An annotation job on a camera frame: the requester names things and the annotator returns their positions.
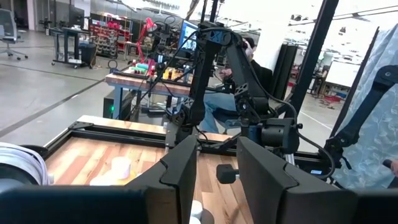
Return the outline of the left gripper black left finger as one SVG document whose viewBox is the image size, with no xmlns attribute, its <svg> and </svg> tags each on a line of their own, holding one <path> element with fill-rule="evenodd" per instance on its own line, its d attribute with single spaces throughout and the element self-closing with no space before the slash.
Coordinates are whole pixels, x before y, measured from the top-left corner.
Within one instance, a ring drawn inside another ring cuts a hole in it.
<svg viewBox="0 0 398 224">
<path fill-rule="evenodd" d="M 189 224 L 197 139 L 124 186 L 26 185 L 0 194 L 0 224 Z"/>
</svg>

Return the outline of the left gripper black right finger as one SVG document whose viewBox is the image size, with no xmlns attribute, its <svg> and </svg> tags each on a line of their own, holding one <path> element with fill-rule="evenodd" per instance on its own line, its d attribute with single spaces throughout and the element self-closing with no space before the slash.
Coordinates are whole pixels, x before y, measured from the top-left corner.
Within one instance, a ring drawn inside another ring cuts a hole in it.
<svg viewBox="0 0 398 224">
<path fill-rule="evenodd" d="M 336 188 L 246 137 L 236 155 L 254 224 L 398 224 L 398 189 Z"/>
</svg>

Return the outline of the large pink paint bottle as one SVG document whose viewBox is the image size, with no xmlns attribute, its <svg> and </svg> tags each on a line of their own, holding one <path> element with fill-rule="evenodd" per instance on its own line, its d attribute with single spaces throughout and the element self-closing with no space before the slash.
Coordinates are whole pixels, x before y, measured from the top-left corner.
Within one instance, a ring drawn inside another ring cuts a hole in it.
<svg viewBox="0 0 398 224">
<path fill-rule="evenodd" d="M 116 185 L 117 180 L 109 175 L 99 175 L 90 181 L 92 186 L 110 186 Z"/>
</svg>

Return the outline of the large orange-yellow paint bottle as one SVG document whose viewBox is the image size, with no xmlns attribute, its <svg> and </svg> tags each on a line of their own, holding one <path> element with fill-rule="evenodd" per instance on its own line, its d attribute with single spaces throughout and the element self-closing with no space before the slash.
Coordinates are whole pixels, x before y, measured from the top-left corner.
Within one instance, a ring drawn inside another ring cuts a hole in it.
<svg viewBox="0 0 398 224">
<path fill-rule="evenodd" d="M 127 157 L 115 157 L 110 170 L 105 173 L 105 182 L 109 185 L 126 185 L 139 174 L 133 171 L 132 161 Z"/>
</svg>

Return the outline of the small red paint bottle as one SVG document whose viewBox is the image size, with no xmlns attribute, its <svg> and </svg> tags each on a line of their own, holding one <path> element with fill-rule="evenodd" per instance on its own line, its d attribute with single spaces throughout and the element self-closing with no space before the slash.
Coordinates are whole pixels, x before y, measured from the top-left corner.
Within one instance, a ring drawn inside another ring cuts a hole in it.
<svg viewBox="0 0 398 224">
<path fill-rule="evenodd" d="M 192 201 L 192 207 L 191 207 L 191 212 L 190 212 L 190 216 L 191 217 L 195 217 L 197 219 L 201 219 L 201 215 L 203 212 L 203 205 L 201 202 L 197 201 L 197 200 L 193 200 Z"/>
</svg>

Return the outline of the black cabinet blue labels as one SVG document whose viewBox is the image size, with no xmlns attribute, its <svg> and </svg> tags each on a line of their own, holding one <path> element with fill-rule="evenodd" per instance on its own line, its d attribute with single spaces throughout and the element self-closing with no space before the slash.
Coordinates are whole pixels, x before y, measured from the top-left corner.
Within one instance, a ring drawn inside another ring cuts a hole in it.
<svg viewBox="0 0 398 224">
<path fill-rule="evenodd" d="M 329 179 L 336 168 L 333 159 L 317 153 L 298 154 L 294 159 L 300 169 L 321 180 Z"/>
</svg>

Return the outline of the person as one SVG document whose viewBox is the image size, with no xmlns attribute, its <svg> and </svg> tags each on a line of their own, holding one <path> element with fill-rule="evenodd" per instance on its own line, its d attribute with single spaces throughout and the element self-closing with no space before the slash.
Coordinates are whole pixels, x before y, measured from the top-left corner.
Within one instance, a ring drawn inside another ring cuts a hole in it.
<svg viewBox="0 0 398 224">
<path fill-rule="evenodd" d="M 252 37 L 243 36 L 243 41 L 249 45 L 245 48 L 246 55 L 259 79 L 261 85 L 266 91 L 269 91 L 269 86 L 272 82 L 272 70 L 260 66 L 254 59 L 254 52 L 256 51 L 256 44 Z M 206 133 L 219 133 L 216 124 L 214 112 L 217 109 L 236 112 L 236 105 L 233 94 L 227 93 L 206 93 L 204 97 L 205 117 L 200 123 L 201 130 Z"/>
<path fill-rule="evenodd" d="M 359 110 L 371 89 L 377 71 L 386 65 L 398 65 L 398 24 L 381 30 L 364 67 L 348 112 L 340 125 L 345 127 Z M 343 151 L 344 161 L 335 170 L 335 182 L 345 189 L 398 188 L 391 172 L 391 161 L 398 160 L 398 83 L 385 93 L 359 131 L 358 142 Z"/>
</svg>

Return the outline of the black folded panels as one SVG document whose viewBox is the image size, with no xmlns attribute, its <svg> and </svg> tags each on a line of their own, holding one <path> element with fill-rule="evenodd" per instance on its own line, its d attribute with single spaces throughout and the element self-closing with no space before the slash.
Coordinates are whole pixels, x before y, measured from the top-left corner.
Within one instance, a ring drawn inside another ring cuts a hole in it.
<svg viewBox="0 0 398 224">
<path fill-rule="evenodd" d="M 297 49 L 297 45 L 281 45 L 270 87 L 270 94 L 277 99 L 283 100 L 285 98 L 285 92 L 289 83 Z"/>
</svg>

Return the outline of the white board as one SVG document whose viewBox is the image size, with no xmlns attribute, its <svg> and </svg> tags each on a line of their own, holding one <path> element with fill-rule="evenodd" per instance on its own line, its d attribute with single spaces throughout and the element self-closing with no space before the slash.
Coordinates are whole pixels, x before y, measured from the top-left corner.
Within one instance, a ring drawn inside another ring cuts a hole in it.
<svg viewBox="0 0 398 224">
<path fill-rule="evenodd" d="M 345 87 L 352 87 L 352 84 L 357 76 L 360 65 L 339 61 L 332 61 L 326 82 Z"/>
</svg>

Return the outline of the wooden-top blue-legged workbench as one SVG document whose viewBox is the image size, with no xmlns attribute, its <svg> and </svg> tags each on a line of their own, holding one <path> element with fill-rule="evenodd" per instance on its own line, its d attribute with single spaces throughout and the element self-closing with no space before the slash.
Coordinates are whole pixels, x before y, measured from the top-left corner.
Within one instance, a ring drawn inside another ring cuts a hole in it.
<svg viewBox="0 0 398 224">
<path fill-rule="evenodd" d="M 153 94 L 177 98 L 187 98 L 190 92 L 190 84 L 168 80 L 158 82 L 151 87 L 143 75 L 125 76 L 120 73 L 110 73 L 105 76 L 104 80 L 109 86 L 114 87 L 113 119 L 121 119 L 123 89 L 141 92 L 142 97 L 147 90 Z"/>
</svg>

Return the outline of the blue-screen monitor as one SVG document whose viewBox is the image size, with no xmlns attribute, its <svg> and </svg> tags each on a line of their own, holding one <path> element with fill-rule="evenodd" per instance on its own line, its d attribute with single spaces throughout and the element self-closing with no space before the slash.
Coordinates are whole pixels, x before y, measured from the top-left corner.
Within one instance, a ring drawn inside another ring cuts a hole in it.
<svg viewBox="0 0 398 224">
<path fill-rule="evenodd" d="M 182 21 L 180 30 L 180 38 L 178 42 L 178 48 L 183 52 L 194 53 L 197 42 L 196 42 L 196 31 L 198 26 L 187 20 Z"/>
</svg>

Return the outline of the black rolling cart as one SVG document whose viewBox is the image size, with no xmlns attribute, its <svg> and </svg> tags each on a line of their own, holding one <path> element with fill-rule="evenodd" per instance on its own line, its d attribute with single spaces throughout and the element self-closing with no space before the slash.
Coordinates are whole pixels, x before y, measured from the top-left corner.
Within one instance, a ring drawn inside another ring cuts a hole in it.
<svg viewBox="0 0 398 224">
<path fill-rule="evenodd" d="M 71 65 L 74 69 L 79 67 L 93 68 L 95 64 L 95 47 L 91 32 L 84 29 L 85 12 L 83 9 L 68 6 L 68 20 L 59 21 L 59 27 L 49 29 L 49 34 L 54 37 L 54 59 L 51 65 L 62 63 Z"/>
</svg>

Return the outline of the red desk lamp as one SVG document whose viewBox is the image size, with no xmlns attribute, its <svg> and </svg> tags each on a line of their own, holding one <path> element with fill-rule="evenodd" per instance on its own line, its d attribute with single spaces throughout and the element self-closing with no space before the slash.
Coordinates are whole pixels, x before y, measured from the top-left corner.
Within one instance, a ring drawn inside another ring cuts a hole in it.
<svg viewBox="0 0 398 224">
<path fill-rule="evenodd" d="M 140 58 L 141 63 L 143 63 L 145 61 L 144 54 L 143 54 L 143 51 L 141 48 L 142 41 L 144 40 L 144 35 L 146 34 L 146 32 L 151 33 L 153 31 L 155 31 L 156 29 L 157 29 L 157 24 L 155 24 L 150 17 L 147 17 L 146 24 L 142 28 L 140 35 L 139 35 L 139 39 L 136 43 L 136 49 L 139 53 L 139 58 Z"/>
</svg>

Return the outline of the red parts shelf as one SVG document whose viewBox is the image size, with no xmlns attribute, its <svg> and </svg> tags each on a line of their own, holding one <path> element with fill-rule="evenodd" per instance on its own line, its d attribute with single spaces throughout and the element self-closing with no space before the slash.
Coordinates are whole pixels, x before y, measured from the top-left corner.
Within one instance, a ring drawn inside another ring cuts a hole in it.
<svg viewBox="0 0 398 224">
<path fill-rule="evenodd" d="M 126 16 L 119 16 L 104 12 L 90 14 L 88 30 L 94 37 L 97 45 L 97 55 L 102 57 L 117 58 L 119 55 L 126 57 L 129 54 L 132 39 L 132 20 Z"/>
</svg>

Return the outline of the grey office chair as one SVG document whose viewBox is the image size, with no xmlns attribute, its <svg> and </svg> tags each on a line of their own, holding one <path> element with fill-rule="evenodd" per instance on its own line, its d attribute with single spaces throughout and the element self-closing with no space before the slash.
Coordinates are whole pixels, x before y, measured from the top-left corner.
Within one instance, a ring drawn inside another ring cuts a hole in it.
<svg viewBox="0 0 398 224">
<path fill-rule="evenodd" d="M 20 35 L 21 32 L 24 32 L 24 30 L 17 29 L 14 13 L 10 10 L 0 8 L 0 42 L 6 44 L 6 48 L 0 50 L 0 54 L 6 54 L 8 57 L 15 56 L 18 60 L 21 60 L 21 56 L 25 59 L 29 58 L 28 55 L 10 48 L 11 44 L 23 42 Z"/>
</svg>

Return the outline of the black upright rig post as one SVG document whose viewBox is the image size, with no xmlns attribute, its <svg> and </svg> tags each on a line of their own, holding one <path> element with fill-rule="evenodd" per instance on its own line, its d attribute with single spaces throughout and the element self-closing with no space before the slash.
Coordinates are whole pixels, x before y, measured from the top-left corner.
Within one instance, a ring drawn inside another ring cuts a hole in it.
<svg viewBox="0 0 398 224">
<path fill-rule="evenodd" d="M 326 35 L 330 28 L 330 24 L 335 15 L 339 0 L 323 0 L 318 17 L 316 19 L 307 51 L 303 58 L 302 67 L 299 72 L 298 81 L 294 86 L 290 104 L 295 108 L 298 115 L 307 89 L 312 81 L 312 75 L 317 64 L 318 57 L 322 50 Z"/>
</svg>

